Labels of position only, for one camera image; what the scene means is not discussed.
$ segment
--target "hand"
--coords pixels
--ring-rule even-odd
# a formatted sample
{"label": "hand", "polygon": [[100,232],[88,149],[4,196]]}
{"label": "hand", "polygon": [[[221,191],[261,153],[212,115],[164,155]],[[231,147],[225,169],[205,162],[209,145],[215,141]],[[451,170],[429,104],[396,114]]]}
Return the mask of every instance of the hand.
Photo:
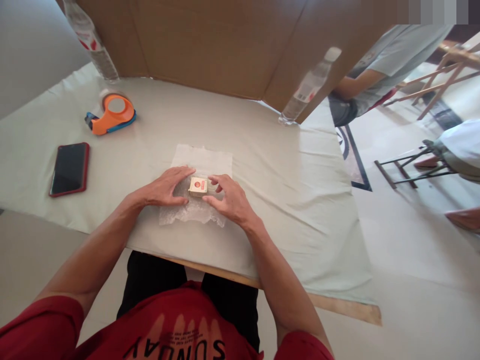
{"label": "hand", "polygon": [[204,196],[203,201],[242,228],[258,218],[238,182],[228,175],[212,175],[208,178],[212,185],[218,184],[216,192],[224,190],[225,196],[222,201],[214,196]]}
{"label": "hand", "polygon": [[139,188],[132,195],[144,205],[179,206],[189,202],[182,196],[174,196],[174,189],[179,182],[195,173],[197,170],[188,166],[171,167],[157,180]]}

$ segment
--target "person's arm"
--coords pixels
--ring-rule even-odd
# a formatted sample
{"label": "person's arm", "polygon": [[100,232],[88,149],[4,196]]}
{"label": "person's arm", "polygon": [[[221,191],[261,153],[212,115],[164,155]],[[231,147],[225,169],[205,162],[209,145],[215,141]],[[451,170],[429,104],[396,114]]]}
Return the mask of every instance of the person's arm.
{"label": "person's arm", "polygon": [[350,100],[371,88],[384,77],[385,74],[381,72],[366,69],[357,78],[345,76],[333,89],[333,92],[343,100]]}
{"label": "person's arm", "polygon": [[225,195],[222,201],[214,196],[204,196],[203,200],[238,224],[250,241],[260,282],[275,319],[278,345],[286,334],[304,331],[319,339],[331,353],[312,301],[253,211],[244,190],[228,175],[213,175],[209,179],[213,185],[218,184],[216,192],[224,190]]}
{"label": "person's arm", "polygon": [[109,277],[137,217],[147,205],[179,206],[188,203],[174,197],[175,186],[196,170],[172,167],[154,182],[127,195],[115,211],[94,231],[61,266],[34,301],[55,295],[77,300],[86,318],[95,297]]}

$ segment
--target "black pants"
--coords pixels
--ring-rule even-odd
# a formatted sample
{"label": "black pants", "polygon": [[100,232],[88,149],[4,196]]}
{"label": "black pants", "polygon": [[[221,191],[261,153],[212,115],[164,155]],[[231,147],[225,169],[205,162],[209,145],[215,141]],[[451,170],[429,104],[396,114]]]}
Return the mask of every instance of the black pants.
{"label": "black pants", "polygon": [[328,95],[328,101],[331,117],[336,128],[350,124],[357,117],[359,110],[354,99],[345,101],[331,93]]}
{"label": "black pants", "polygon": [[[187,282],[183,265],[138,251],[131,252],[127,271],[128,277],[117,319],[141,301],[176,289]],[[201,289],[210,297],[220,315],[232,323],[258,353],[258,289],[208,273],[203,277]]]}

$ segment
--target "wooden table edge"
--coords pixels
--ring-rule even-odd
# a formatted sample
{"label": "wooden table edge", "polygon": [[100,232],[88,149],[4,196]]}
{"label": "wooden table edge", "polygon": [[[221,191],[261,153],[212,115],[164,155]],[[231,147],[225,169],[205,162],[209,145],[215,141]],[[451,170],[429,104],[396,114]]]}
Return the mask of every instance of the wooden table edge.
{"label": "wooden table edge", "polygon": [[[216,275],[221,278],[232,280],[234,282],[251,286],[252,288],[261,289],[262,285],[257,279],[249,278],[243,275],[239,275],[235,272],[223,270],[218,267],[209,265],[202,265],[196,262],[171,258],[166,256],[159,256],[162,259],[169,260],[171,262],[181,264],[183,266]],[[356,301],[343,300],[334,297],[328,297],[323,295],[317,295],[308,293],[311,302],[314,306],[320,309],[328,310],[333,313],[348,316],[349,318],[364,321],[369,324],[382,326],[382,313],[377,305],[365,304]]]}

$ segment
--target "white cloth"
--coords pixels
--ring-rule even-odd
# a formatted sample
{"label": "white cloth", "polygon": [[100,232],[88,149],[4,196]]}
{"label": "white cloth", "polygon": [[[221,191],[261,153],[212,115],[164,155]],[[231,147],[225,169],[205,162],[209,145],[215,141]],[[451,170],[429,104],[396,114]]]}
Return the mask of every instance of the white cloth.
{"label": "white cloth", "polygon": [[[90,233],[126,194],[170,167],[177,144],[205,146],[233,154],[234,179],[308,292],[375,303],[331,116],[315,111],[303,125],[284,127],[277,113],[254,101],[147,78],[119,87],[138,118],[104,136],[83,120],[100,92],[92,64],[0,121],[0,208]],[[86,191],[50,198],[57,147],[79,142],[91,146]],[[158,214],[156,207],[140,214],[128,247],[258,276],[237,225],[159,226]]]}
{"label": "white cloth", "polygon": [[480,169],[480,119],[444,131],[440,140],[457,158]]}

